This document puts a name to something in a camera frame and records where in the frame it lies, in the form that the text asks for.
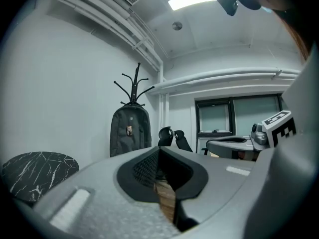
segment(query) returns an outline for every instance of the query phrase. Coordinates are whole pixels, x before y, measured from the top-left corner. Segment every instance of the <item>black window frame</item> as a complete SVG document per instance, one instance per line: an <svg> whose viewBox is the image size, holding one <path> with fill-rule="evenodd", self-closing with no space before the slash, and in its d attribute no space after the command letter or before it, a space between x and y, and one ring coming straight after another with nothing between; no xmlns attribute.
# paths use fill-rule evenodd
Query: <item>black window frame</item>
<svg viewBox="0 0 319 239"><path fill-rule="evenodd" d="M224 137L232 136L236 133L236 119L235 119L235 109L234 100L238 99L250 99L250 98L265 98L265 97L276 97L279 105L280 112L283 110L282 93L277 94L266 94L266 95L252 95L252 96L239 96L239 97L227 97L219 99L209 99L209 100L195 100L195 110L196 110L196 153L198 149L198 138L202 137ZM228 105L228 117L229 117L229 131L230 132L212 132L212 133L200 133L200 118L199 118L199 108L207 107L213 105Z"/></svg>

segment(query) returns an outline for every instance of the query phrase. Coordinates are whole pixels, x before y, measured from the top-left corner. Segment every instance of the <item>backpack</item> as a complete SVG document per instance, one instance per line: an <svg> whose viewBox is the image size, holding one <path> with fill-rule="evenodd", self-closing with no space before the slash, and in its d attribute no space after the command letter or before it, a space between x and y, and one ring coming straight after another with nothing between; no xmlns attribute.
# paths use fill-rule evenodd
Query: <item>backpack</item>
<svg viewBox="0 0 319 239"><path fill-rule="evenodd" d="M132 81L131 95L123 89L116 81L114 83L118 85L130 98L130 102L124 104L113 115L111 123L110 134L110 157L121 155L133 150L144 149L151 147L151 124L148 112L143 108L145 104L140 105L137 103L138 98L151 88L143 91L137 96L138 84L140 81L148 80L141 79L137 81L139 73L140 63L135 71L134 81L128 75L122 74Z"/></svg>

